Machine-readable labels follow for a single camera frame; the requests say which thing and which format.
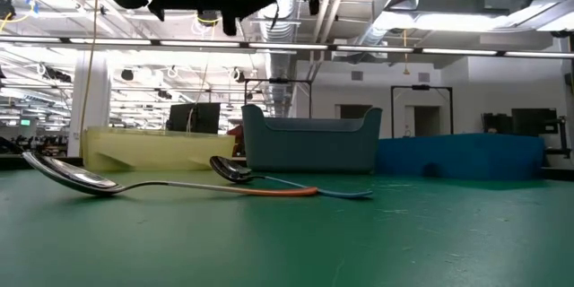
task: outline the green table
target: green table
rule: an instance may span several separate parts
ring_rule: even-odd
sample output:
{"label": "green table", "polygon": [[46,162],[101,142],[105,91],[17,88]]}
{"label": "green table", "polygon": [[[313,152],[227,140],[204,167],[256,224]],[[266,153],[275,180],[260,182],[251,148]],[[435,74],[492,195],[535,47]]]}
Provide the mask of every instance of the green table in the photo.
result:
{"label": "green table", "polygon": [[[212,172],[109,176],[228,185]],[[0,285],[574,286],[574,183],[283,177],[376,194],[145,187],[105,199],[0,172]]]}

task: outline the spoon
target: spoon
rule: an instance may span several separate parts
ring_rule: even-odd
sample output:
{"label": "spoon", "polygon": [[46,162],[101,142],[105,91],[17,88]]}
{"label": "spoon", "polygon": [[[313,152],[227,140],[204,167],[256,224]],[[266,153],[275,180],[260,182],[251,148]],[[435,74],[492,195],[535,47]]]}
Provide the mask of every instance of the spoon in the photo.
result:
{"label": "spoon", "polygon": [[[293,183],[287,180],[279,179],[279,178],[272,178],[268,176],[260,176],[260,175],[251,175],[251,170],[239,165],[235,161],[230,161],[226,158],[213,156],[209,159],[209,164],[212,166],[213,170],[218,173],[223,178],[226,178],[234,183],[238,184],[246,184],[253,179],[256,178],[264,178],[264,179],[271,179],[276,182],[280,182],[289,186],[293,187],[306,187],[301,184]],[[325,189],[318,188],[318,193],[324,196],[331,196],[331,197],[339,197],[339,198],[364,198],[366,196],[371,195],[372,191],[364,191],[364,192],[357,192],[357,193],[341,193],[341,192],[333,192],[328,191]]]}
{"label": "spoon", "polygon": [[240,193],[252,196],[312,196],[317,193],[316,187],[286,190],[264,190],[237,187],[220,187],[192,183],[178,183],[170,181],[147,181],[124,187],[118,183],[91,173],[87,170],[83,170],[53,158],[41,156],[34,152],[24,152],[22,157],[34,169],[39,170],[48,178],[53,179],[56,182],[71,189],[95,196],[113,196],[114,194],[125,192],[128,189],[151,185],[198,188],[222,192]]}

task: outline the ceiling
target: ceiling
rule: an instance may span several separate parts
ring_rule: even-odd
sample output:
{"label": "ceiling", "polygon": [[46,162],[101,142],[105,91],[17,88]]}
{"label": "ceiling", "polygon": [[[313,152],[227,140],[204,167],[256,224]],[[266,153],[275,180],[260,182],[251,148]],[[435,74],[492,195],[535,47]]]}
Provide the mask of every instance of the ceiling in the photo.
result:
{"label": "ceiling", "polygon": [[[340,5],[335,8],[335,20],[329,30],[326,30],[328,18],[327,16],[324,18],[323,31],[326,30],[326,42],[352,41],[360,36],[374,18],[373,1],[376,0],[341,0]],[[21,19],[26,15],[29,17],[18,23],[7,23],[1,34],[91,38],[94,32],[94,4],[95,0],[13,0],[17,12],[15,19]],[[261,33],[259,25],[262,21],[268,22],[265,18],[253,14],[239,24],[237,36],[229,37],[222,32],[222,25],[219,22],[214,23],[213,27],[202,25],[197,20],[195,12],[171,11],[167,13],[166,21],[160,22],[146,8],[126,10],[113,0],[99,0],[99,6],[103,6],[103,9],[99,8],[96,12],[96,36],[98,38],[265,41],[265,35]],[[335,0],[330,0],[327,11],[332,11],[334,7]],[[313,38],[316,32],[317,16],[309,15],[309,7],[306,3],[296,1],[294,15],[285,23],[296,26],[295,42],[316,41]],[[548,33],[531,30],[502,34],[405,28],[390,30],[383,41],[392,46],[495,48],[496,46],[508,47],[508,44],[511,44],[516,49],[543,49],[549,46],[552,38]],[[240,92],[243,90],[243,84],[235,82],[230,74],[239,70],[244,72],[246,77],[266,78],[269,76],[269,53],[262,51],[252,51],[248,54],[116,49],[107,51],[108,66],[113,74],[114,87],[162,85],[172,88],[218,89],[221,92],[212,93],[211,100],[223,102],[223,110],[227,114],[225,120],[240,117],[239,107],[243,101],[243,94]],[[0,48],[0,65],[7,77],[3,83],[70,85],[43,78],[40,64],[56,68],[74,77],[76,57],[76,49],[72,48],[3,46]],[[297,59],[309,59],[309,53],[291,55],[292,62]],[[392,65],[403,60],[404,55],[390,54],[383,61]],[[437,67],[448,63],[448,60],[449,58],[440,56],[409,57],[410,62],[432,63]],[[131,82],[125,81],[121,77],[125,69],[133,70],[141,77],[138,76]],[[254,94],[253,102],[261,104],[273,114],[274,103],[278,101],[277,89],[272,89],[267,84],[259,84],[257,89],[261,90],[261,93]],[[289,89],[280,88],[279,91],[283,91],[283,96],[280,98],[282,103],[288,103],[290,101]],[[66,118],[69,117],[66,105],[71,106],[72,91],[29,90],[28,92],[28,94],[34,93],[37,93],[38,97],[45,95],[53,100],[57,111],[61,112],[58,118],[64,119],[63,122],[57,124],[65,124]],[[128,118],[129,124],[154,128],[164,122],[166,114],[169,113],[169,106],[173,102],[210,99],[207,94],[202,94],[200,97],[199,93],[191,91],[173,91],[173,93],[175,95],[172,100],[165,100],[159,98],[154,91],[114,91],[112,93],[112,119],[116,120],[114,122],[125,123]],[[16,101],[21,105],[33,104],[38,107],[30,108],[32,111],[39,115],[47,115],[47,113],[39,112],[45,108],[41,105],[47,103],[34,100],[34,95],[22,98],[22,95],[13,93],[12,98],[8,96],[4,94],[4,97],[0,97],[0,104],[5,105],[8,101]],[[155,109],[143,107],[146,105],[154,106]],[[3,109],[0,113],[6,116],[29,112],[22,106]],[[51,126],[50,129],[52,128],[56,130],[61,126]]]}

